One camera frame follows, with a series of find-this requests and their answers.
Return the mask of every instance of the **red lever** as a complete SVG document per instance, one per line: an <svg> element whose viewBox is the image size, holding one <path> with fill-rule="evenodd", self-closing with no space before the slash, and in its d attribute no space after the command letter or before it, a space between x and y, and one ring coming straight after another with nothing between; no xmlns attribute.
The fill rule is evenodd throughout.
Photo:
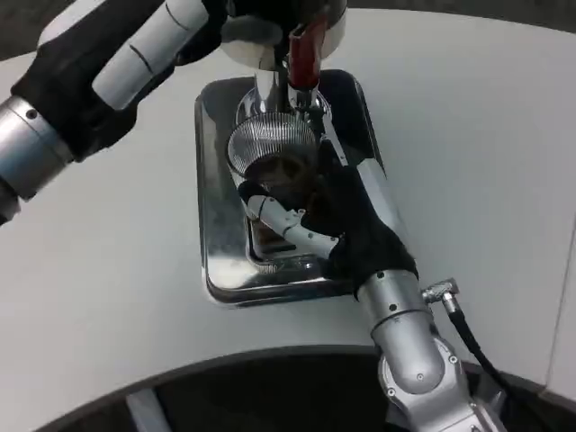
<svg viewBox="0 0 576 432"><path fill-rule="evenodd" d="M322 11L308 24L301 24L290 33L290 84L295 88L313 88L320 81L322 45L328 15Z"/></svg>

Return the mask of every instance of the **chrome drip tray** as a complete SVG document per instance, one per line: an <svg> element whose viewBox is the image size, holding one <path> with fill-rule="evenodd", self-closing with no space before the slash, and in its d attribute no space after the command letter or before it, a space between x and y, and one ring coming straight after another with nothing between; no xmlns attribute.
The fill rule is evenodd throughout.
<svg viewBox="0 0 576 432"><path fill-rule="evenodd" d="M262 232L247 220L225 158L237 107L253 86L252 78L217 81L203 89L195 104L202 266L208 290L216 301L238 306L351 293L348 281L325 276L316 257L282 242L271 242L265 250L257 244ZM327 70L320 92L332 107L338 137L352 149L348 159L366 155L380 160L358 83L346 72Z"/></svg>

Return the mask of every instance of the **black cable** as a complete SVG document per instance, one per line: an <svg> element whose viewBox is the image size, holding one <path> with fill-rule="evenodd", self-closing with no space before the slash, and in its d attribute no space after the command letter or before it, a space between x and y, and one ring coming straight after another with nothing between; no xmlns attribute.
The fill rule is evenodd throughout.
<svg viewBox="0 0 576 432"><path fill-rule="evenodd" d="M494 367L490 360L484 355L478 341L474 337L474 334L470 330L464 313L461 310L457 310L448 314L448 317L454 324L456 331L460 335L460 338L468 348L468 350L476 357L480 366L484 369L486 374L490 376L492 380L504 391L507 396L517 403L526 414L529 414L532 419L538 424L538 426L544 432L554 432L552 427L542 418L542 416L530 405L530 402L520 394L518 394L512 386L504 379L500 372Z"/></svg>

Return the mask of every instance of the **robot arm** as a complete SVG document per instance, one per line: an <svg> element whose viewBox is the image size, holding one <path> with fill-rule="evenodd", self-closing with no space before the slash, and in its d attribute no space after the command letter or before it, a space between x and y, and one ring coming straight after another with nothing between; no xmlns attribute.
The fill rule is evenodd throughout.
<svg viewBox="0 0 576 432"><path fill-rule="evenodd" d="M505 431L490 407L470 396L461 361L434 326L427 303L443 301L458 309L455 284L420 290L416 263L404 246L404 227L380 164L367 158L349 165L328 116L323 122L320 171L342 236L329 238L305 229L302 210L287 211L262 188L245 182L238 191L247 213L299 248L327 259L333 271L353 281L382 353L382 389L411 430ZM303 235L293 235L293 230Z"/></svg>
<svg viewBox="0 0 576 432"><path fill-rule="evenodd" d="M220 45L225 19L210 0L79 0L49 25L0 105L0 225L72 161L128 133L176 61Z"/></svg>

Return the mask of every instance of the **white table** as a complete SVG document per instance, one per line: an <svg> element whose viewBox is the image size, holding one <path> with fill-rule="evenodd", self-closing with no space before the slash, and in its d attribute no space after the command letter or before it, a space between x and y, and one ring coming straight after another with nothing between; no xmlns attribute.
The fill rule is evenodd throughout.
<svg viewBox="0 0 576 432"><path fill-rule="evenodd" d="M446 14L348 18L327 67L364 86L423 285L455 276L486 354L544 387L559 364L575 213L576 37ZM0 66L2 97L31 59ZM0 229L0 430L29 431L211 360L370 349L351 298L244 310L208 300L194 99L213 80L248 74L220 52L179 69L122 143L72 166ZM576 400L574 374L551 384Z"/></svg>

